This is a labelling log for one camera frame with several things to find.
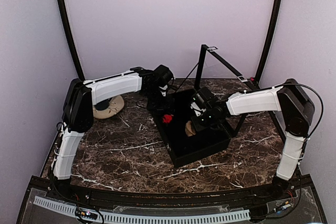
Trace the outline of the tan brown sock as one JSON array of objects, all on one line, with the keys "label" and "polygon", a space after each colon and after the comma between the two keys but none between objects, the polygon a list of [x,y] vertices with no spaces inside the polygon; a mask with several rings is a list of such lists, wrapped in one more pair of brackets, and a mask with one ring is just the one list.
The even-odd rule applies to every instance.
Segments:
[{"label": "tan brown sock", "polygon": [[185,124],[185,133],[188,137],[194,136],[196,134],[196,131],[192,125],[192,121],[187,121]]}]

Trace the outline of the black argyle sock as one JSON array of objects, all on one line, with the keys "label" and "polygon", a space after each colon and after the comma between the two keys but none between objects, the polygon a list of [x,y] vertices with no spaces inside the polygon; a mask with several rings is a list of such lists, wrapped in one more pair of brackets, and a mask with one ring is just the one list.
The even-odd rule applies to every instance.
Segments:
[{"label": "black argyle sock", "polygon": [[172,114],[165,114],[162,116],[162,122],[164,124],[170,124],[174,118],[174,115]]}]

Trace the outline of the black glass-lid display box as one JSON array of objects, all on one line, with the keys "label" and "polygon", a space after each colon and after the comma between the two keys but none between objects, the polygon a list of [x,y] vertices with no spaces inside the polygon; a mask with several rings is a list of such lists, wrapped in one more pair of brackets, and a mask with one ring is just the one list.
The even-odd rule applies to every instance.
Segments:
[{"label": "black glass-lid display box", "polygon": [[174,167],[182,167],[186,164],[198,161],[202,158],[216,154],[222,150],[227,149],[231,138],[235,137],[244,122],[246,115],[243,114],[238,121],[236,128],[227,122],[224,122],[224,131],[215,131],[212,129],[205,129],[197,132],[194,136],[188,137],[185,133],[185,124],[187,121],[192,121],[191,117],[194,114],[190,108],[190,103],[194,93],[202,88],[200,86],[201,76],[203,72],[203,65],[205,62],[205,56],[210,53],[213,57],[219,60],[226,68],[228,68],[241,82],[246,82],[238,70],[230,65],[216,52],[212,51],[207,45],[201,46],[200,57],[198,63],[195,66],[196,79],[193,88],[180,90],[174,88],[174,92],[168,94],[173,99],[173,106],[169,113],[174,115],[174,118],[170,124],[164,124],[162,122],[162,115],[154,114],[150,112],[157,125],[159,133],[165,143],[166,149],[172,159]]}]

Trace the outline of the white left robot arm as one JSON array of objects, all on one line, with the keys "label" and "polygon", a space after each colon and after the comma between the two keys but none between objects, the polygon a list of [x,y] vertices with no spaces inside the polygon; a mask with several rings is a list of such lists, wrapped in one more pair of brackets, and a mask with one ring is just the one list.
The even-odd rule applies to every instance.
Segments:
[{"label": "white left robot arm", "polygon": [[119,95],[140,92],[148,100],[147,109],[158,115],[167,114],[173,106],[169,97],[169,82],[174,76],[170,69],[159,65],[154,70],[142,67],[96,80],[73,79],[63,106],[61,143],[56,148],[51,171],[59,180],[53,191],[63,201],[74,197],[74,189],[65,181],[71,177],[71,168],[79,142],[92,127],[93,107]]}]

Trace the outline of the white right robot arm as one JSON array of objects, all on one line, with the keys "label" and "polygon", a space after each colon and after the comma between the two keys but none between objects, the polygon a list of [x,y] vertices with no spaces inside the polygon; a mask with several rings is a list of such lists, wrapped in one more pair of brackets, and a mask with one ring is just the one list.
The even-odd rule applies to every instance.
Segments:
[{"label": "white right robot arm", "polygon": [[223,129],[222,123],[230,116],[271,111],[280,112],[285,123],[285,144],[275,176],[279,178],[268,188],[273,200],[288,191],[289,181],[304,157],[307,142],[316,130],[312,127],[315,105],[305,92],[313,89],[288,79],[285,83],[259,89],[244,90],[218,98],[207,87],[196,91],[190,101],[194,112],[192,123],[197,131],[214,127]]}]

